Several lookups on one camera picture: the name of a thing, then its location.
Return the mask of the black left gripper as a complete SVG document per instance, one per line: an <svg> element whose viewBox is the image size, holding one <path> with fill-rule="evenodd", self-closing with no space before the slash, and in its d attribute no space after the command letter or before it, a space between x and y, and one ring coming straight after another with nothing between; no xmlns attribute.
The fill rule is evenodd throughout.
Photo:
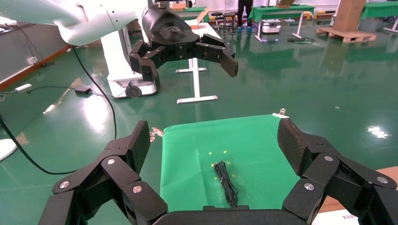
<svg viewBox="0 0 398 225"><path fill-rule="evenodd" d="M171 8L153 5L143 13L141 22L149 43L135 43L129 53L130 65L155 90L161 86L159 67L166 61L193 58L195 53L198 59L219 63L230 77L237 76L238 62L231 44L207 33L200 37Z"/></svg>

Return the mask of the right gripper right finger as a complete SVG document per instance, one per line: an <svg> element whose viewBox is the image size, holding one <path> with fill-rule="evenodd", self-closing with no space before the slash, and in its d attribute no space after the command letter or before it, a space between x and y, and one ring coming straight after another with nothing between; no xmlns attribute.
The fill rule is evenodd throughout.
<svg viewBox="0 0 398 225"><path fill-rule="evenodd" d="M299 181L283 208L312 223L326 197L336 199L361 225L398 222L398 184L391 177L343 156L324 137L281 119L278 146Z"/></svg>

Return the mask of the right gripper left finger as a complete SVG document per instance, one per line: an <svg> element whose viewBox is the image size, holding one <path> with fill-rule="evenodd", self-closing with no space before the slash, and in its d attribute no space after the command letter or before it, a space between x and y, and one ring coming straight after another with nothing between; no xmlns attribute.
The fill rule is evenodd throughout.
<svg viewBox="0 0 398 225"><path fill-rule="evenodd" d="M93 162L54 184L39 223L86 225L113 201L131 224L154 224L168 206L139 175L149 148L149 126L141 120L130 135L110 141Z"/></svg>

